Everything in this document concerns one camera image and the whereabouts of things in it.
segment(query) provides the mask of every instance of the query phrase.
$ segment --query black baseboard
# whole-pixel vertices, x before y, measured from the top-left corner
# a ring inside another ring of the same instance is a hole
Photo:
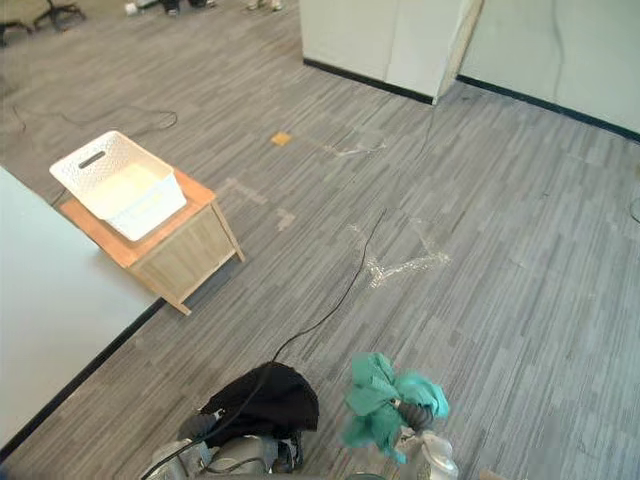
[[[506,95],[508,97],[515,98],[517,100],[522,100],[523,102],[527,102],[537,107],[542,107],[547,110],[551,110],[552,112],[566,115],[567,117],[573,118],[580,122],[586,123],[588,125],[593,125],[594,127],[602,128],[603,130],[608,130],[613,133],[617,133],[622,137],[625,137],[640,143],[640,133],[634,132],[632,130],[621,127],[619,125],[614,125],[613,123],[605,122],[604,120],[600,120],[599,118],[592,117],[590,115],[578,112],[576,110],[562,107],[556,103],[547,102],[546,100],[541,100],[539,98],[532,97],[524,93],[516,92],[514,90],[509,90],[508,88],[499,87],[498,85],[494,85],[492,83],[487,83],[487,82],[483,82],[482,80],[477,80],[475,78],[467,77],[465,75],[458,75],[457,79],[468,85],[473,85],[474,87],[480,87],[485,90],[489,90],[491,92],[496,92],[501,95]]]
[[[395,93],[396,95],[401,95],[403,97],[409,97],[413,100],[417,100],[418,102],[428,103],[429,105],[433,103],[433,97],[425,95],[424,93],[415,92],[413,90],[409,90],[408,88],[402,88],[396,85],[390,85],[381,80],[375,80],[365,75],[360,75],[359,73],[353,73],[348,70],[343,70],[342,68],[327,65],[326,63],[311,60],[309,58],[303,58],[302,61],[305,65],[309,65],[310,67],[315,67],[320,70],[324,70],[325,72],[348,78],[349,80],[355,80],[356,82],[364,83],[366,85],[379,88],[380,90],[384,90],[386,92]]]
[[[47,403],[29,423],[27,423],[18,433],[16,433],[6,445],[0,449],[0,463],[4,462],[11,453],[31,435],[49,415],[51,415],[69,395],[71,395],[89,376],[95,372],[113,353],[122,346],[131,336],[138,331],[147,320],[149,320],[160,308],[167,303],[164,299],[159,298],[149,308],[135,319],[135,321],[122,331],[102,352],[94,358],[73,380],[71,380],[62,390],[60,390],[53,399]]]

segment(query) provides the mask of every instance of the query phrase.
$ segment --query white plastic basket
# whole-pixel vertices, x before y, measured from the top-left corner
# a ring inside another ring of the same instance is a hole
[[[49,171],[91,213],[131,241],[187,203],[173,168],[116,131],[92,140]]]

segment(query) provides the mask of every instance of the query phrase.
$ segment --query wooden table top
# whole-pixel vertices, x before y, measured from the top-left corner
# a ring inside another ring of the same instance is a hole
[[[180,170],[175,169],[174,173],[187,204],[137,242],[127,240],[106,222],[96,218],[75,197],[65,202],[60,210],[118,265],[128,268],[216,198],[215,193]]]

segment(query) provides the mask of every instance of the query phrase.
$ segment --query wooden side table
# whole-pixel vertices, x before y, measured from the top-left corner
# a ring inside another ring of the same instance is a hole
[[[244,255],[220,211],[216,195],[179,170],[187,205],[137,242],[96,218],[76,198],[62,212],[118,265],[189,315],[184,300],[234,255]]]

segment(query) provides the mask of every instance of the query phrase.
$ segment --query orange sticky note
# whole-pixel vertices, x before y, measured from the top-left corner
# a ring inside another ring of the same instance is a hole
[[[278,132],[273,137],[271,137],[271,142],[275,143],[279,147],[284,147],[290,141],[291,135],[284,132]]]

